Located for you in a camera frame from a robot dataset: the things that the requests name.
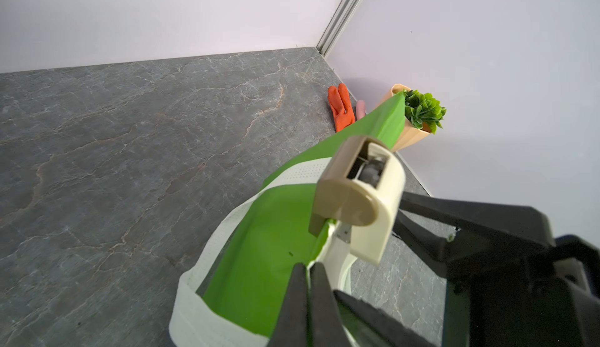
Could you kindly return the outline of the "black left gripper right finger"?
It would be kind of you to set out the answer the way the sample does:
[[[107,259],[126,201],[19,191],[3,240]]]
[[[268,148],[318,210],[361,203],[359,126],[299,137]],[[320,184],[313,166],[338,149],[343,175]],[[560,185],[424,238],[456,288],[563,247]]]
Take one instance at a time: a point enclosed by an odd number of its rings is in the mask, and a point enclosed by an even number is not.
[[[315,263],[309,270],[309,319],[313,346],[351,346],[342,324],[326,269]]]

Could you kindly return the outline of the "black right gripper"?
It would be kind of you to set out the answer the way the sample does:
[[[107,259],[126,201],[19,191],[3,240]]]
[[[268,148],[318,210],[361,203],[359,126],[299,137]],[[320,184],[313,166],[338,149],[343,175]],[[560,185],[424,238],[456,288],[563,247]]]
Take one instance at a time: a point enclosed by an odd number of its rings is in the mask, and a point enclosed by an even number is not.
[[[556,239],[531,206],[437,199],[407,192],[402,211],[501,244],[550,250],[518,264],[448,281],[443,346],[597,346],[599,249],[575,235]],[[427,230],[399,211],[392,232],[433,272],[457,277],[456,234]]]

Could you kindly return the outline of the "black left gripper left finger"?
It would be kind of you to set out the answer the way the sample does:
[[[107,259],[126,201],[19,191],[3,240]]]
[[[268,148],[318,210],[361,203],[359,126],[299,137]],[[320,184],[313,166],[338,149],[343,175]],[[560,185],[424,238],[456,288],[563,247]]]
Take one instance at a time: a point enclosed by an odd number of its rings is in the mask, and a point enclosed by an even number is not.
[[[308,342],[308,283],[306,266],[297,263],[287,284],[278,321],[268,347],[305,347]]]

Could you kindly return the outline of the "green paper bag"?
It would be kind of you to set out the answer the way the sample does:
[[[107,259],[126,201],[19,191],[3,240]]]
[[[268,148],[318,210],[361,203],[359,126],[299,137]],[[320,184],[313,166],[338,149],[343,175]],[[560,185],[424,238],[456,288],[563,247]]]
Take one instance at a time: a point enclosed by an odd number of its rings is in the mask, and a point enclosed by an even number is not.
[[[334,224],[313,235],[317,182],[340,146],[370,136],[394,146],[405,126],[397,93],[343,131],[296,156],[231,211],[178,283],[169,333],[177,346],[264,346],[278,322],[295,264],[310,265],[331,244]]]

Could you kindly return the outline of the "beige mini stapler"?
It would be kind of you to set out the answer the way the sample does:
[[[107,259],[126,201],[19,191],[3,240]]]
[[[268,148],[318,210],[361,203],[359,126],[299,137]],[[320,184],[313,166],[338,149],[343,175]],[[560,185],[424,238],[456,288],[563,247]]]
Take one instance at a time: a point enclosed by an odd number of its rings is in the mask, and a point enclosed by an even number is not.
[[[350,226],[350,253],[373,265],[381,262],[392,234],[406,172],[378,139],[353,136],[342,143],[317,181],[309,233],[327,220]]]

